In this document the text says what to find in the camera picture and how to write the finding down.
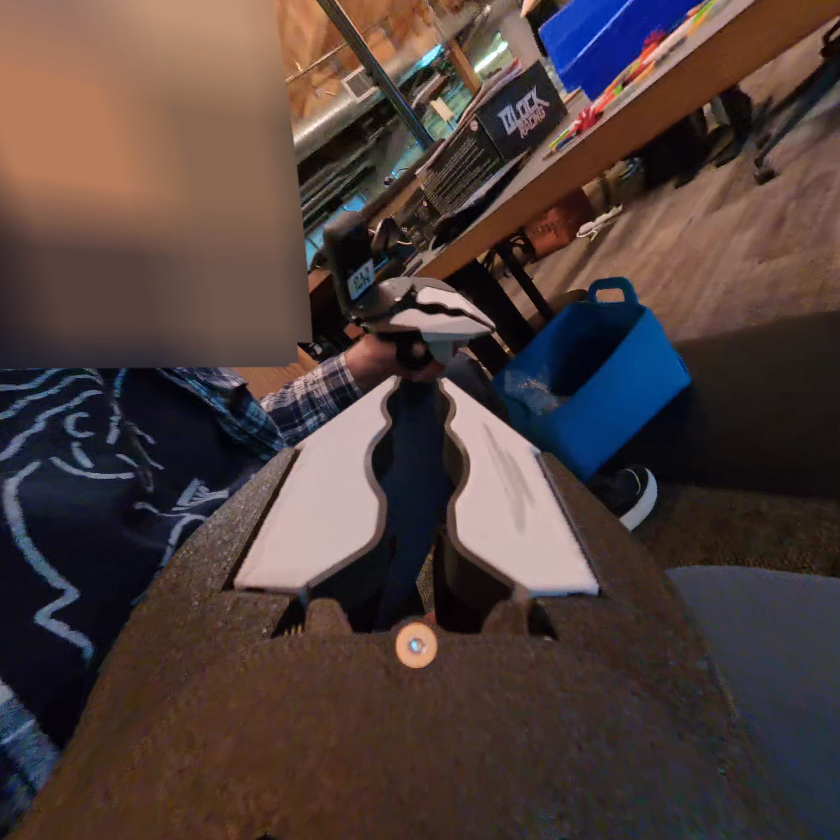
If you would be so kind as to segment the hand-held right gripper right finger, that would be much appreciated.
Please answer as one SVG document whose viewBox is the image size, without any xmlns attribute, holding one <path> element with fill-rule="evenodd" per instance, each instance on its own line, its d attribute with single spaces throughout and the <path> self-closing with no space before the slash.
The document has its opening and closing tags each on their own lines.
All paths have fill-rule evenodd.
<svg viewBox="0 0 840 840">
<path fill-rule="evenodd" d="M 448 379 L 439 383 L 448 502 L 444 580 L 481 618 L 509 597 L 598 596 L 600 585 L 536 447 Z"/>
</svg>

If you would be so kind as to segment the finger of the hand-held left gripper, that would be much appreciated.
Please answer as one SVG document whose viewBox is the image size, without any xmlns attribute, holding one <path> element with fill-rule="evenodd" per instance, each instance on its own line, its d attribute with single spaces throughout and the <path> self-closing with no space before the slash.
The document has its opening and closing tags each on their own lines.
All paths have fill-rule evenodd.
<svg viewBox="0 0 840 840">
<path fill-rule="evenodd" d="M 409 308 L 377 320 L 377 334 L 418 333 L 426 342 L 468 342 L 489 335 L 489 320 L 478 310 L 432 306 Z"/>
<path fill-rule="evenodd" d="M 442 285 L 414 285 L 414 328 L 421 333 L 493 333 L 495 323 L 460 293 Z"/>
</svg>

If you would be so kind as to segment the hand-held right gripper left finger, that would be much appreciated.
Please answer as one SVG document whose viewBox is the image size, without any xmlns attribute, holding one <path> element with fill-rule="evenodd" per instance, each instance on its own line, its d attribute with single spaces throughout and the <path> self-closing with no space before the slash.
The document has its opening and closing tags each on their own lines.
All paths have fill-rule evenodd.
<svg viewBox="0 0 840 840">
<path fill-rule="evenodd" d="M 233 587 L 310 600 L 369 554 L 385 531 L 373 455 L 392 428 L 391 376 L 299 446 L 242 559 Z"/>
</svg>

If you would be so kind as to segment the person's left hand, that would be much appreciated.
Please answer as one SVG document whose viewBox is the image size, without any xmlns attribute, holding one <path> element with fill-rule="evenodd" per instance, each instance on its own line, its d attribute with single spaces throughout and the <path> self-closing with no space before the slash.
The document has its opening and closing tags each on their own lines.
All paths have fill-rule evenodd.
<svg viewBox="0 0 840 840">
<path fill-rule="evenodd" d="M 346 368 L 359 390 L 365 394 L 393 376 L 409 382 L 428 383 L 441 377 L 445 367 L 432 360 L 419 370 L 411 370 L 397 358 L 396 345 L 365 334 L 343 354 Z"/>
</svg>

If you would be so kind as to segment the black table leg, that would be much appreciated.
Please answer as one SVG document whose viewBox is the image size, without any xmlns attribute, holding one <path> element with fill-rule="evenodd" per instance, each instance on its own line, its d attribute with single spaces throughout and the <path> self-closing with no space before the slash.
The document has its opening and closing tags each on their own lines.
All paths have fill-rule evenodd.
<svg viewBox="0 0 840 840">
<path fill-rule="evenodd" d="M 489 249 L 479 263 L 495 278 L 495 266 L 500 262 L 507 274 L 513 278 L 526 294 L 531 304 L 545 323 L 553 319 L 554 311 L 538 289 L 527 264 L 537 259 L 537 252 L 531 239 L 521 229 L 508 238 L 502 239 L 494 248 Z"/>
</svg>

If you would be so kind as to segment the black shoe with white sole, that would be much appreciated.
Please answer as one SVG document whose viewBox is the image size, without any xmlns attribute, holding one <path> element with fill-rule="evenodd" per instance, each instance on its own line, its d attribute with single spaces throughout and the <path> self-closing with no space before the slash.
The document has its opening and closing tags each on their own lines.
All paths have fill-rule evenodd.
<svg viewBox="0 0 840 840">
<path fill-rule="evenodd" d="M 654 474 L 639 465 L 595 476 L 588 488 L 630 532 L 648 519 L 658 500 L 658 484 Z"/>
</svg>

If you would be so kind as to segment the clear plastic bag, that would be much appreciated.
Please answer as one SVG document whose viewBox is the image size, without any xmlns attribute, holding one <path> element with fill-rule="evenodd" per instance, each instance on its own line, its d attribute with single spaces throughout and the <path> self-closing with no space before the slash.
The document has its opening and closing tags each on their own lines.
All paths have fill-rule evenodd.
<svg viewBox="0 0 840 840">
<path fill-rule="evenodd" d="M 544 375 L 522 371 L 505 373 L 504 391 L 508 399 L 540 416 L 552 414 L 570 399 L 554 393 Z"/>
</svg>

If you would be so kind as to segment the brown cardboard box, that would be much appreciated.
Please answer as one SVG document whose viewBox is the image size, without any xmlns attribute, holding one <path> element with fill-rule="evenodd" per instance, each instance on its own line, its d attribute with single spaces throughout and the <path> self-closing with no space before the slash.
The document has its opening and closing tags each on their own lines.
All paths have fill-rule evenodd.
<svg viewBox="0 0 840 840">
<path fill-rule="evenodd" d="M 524 233 L 533 258 L 542 259 L 568 247 L 580 228 L 595 220 L 594 207 L 582 188 L 577 188 L 529 222 Z"/>
</svg>

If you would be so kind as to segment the blue tote bin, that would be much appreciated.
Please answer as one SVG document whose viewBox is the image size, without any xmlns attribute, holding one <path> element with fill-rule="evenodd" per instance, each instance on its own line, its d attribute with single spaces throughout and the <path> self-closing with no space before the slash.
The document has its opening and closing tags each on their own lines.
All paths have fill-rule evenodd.
<svg viewBox="0 0 840 840">
<path fill-rule="evenodd" d="M 532 414 L 506 397 L 509 371 L 544 375 L 570 399 L 552 414 Z M 493 378 L 512 427 L 582 481 L 690 384 L 661 323 L 621 276 L 594 281 Z"/>
</svg>

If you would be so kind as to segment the white power strip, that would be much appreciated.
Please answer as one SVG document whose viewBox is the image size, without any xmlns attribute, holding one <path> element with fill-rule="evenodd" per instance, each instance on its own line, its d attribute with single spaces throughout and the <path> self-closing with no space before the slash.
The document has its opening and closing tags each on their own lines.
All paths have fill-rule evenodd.
<svg viewBox="0 0 840 840">
<path fill-rule="evenodd" d="M 577 231 L 576 238 L 586 239 L 592 242 L 599 234 L 606 231 L 623 213 L 624 207 L 621 204 L 614 205 L 607 212 L 596 217 L 590 222 L 584 223 Z"/>
</svg>

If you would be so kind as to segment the black metal pole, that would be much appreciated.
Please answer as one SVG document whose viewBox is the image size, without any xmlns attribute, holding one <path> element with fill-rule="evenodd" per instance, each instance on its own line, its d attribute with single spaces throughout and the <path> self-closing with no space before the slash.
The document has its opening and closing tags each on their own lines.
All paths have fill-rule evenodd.
<svg viewBox="0 0 840 840">
<path fill-rule="evenodd" d="M 338 1 L 318 1 L 334 27 L 339 30 L 347 45 L 352 49 L 362 67 L 367 71 L 384 98 L 392 105 L 396 115 L 403 122 L 423 151 L 429 150 L 434 139 L 420 119 L 410 108 L 397 85 L 375 58 L 364 41 L 361 31 L 353 24 Z"/>
</svg>

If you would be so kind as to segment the black box with white print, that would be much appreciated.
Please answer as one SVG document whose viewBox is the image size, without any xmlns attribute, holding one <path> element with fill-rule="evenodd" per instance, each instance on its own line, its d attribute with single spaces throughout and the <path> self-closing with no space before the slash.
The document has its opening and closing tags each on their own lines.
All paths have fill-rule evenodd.
<svg viewBox="0 0 840 840">
<path fill-rule="evenodd" d="M 513 62 L 485 83 L 417 180 L 439 217 L 458 211 L 557 130 L 567 111 L 545 66 Z"/>
</svg>

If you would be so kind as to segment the grey chair seat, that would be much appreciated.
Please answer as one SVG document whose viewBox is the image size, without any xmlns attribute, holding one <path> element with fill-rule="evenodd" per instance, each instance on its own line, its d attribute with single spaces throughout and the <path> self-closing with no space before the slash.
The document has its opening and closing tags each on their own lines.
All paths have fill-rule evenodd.
<svg viewBox="0 0 840 840">
<path fill-rule="evenodd" d="M 839 580 L 669 570 L 808 838 L 839 838 Z"/>
</svg>

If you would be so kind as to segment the blue bin with toy pieces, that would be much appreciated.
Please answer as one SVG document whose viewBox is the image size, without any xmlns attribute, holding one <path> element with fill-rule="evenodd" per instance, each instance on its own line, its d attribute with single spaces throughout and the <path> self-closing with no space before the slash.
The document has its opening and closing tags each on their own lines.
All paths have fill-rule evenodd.
<svg viewBox="0 0 840 840">
<path fill-rule="evenodd" d="M 591 101 L 644 48 L 657 30 L 670 32 L 698 1 L 572 1 L 549 18 L 539 36 L 566 90 Z"/>
</svg>

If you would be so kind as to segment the black office chair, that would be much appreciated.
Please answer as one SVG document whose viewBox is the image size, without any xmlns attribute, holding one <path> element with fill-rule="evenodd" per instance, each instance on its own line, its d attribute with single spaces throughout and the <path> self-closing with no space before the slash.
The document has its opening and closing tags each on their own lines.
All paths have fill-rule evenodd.
<svg viewBox="0 0 840 840">
<path fill-rule="evenodd" d="M 752 143 L 754 181 L 760 186 L 772 181 L 778 172 L 770 163 L 771 152 L 838 85 L 838 24 L 824 34 L 820 56 L 814 71 L 779 101 L 769 98 L 754 107 L 739 86 L 724 91 L 719 100 L 728 118 L 731 139 L 710 162 L 716 167 L 727 165 Z"/>
</svg>

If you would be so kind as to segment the silver air duct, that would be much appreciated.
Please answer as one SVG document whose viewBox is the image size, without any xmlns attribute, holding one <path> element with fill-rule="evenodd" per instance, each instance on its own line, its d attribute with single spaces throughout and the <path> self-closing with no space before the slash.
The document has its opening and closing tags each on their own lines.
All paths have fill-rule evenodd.
<svg viewBox="0 0 840 840">
<path fill-rule="evenodd" d="M 391 104 L 376 88 L 358 98 L 347 87 L 341 87 L 328 100 L 326 108 L 292 128 L 296 165 L 324 151 L 355 149 L 368 140 L 376 140 L 396 119 Z"/>
</svg>

